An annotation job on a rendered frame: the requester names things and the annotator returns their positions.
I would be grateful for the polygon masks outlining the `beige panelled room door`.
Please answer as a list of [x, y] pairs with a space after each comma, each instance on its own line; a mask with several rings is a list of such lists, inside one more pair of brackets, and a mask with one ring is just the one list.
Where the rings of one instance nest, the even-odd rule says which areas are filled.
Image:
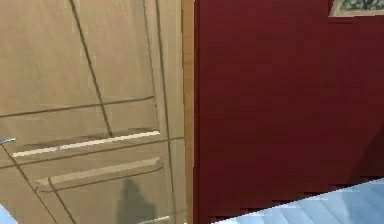
[[183, 0], [0, 0], [0, 224], [193, 224]]

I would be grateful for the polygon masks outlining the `framed wall picture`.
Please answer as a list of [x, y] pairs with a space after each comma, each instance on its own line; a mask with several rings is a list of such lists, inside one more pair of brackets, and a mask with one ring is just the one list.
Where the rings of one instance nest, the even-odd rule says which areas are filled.
[[384, 0], [334, 0], [330, 17], [384, 16]]

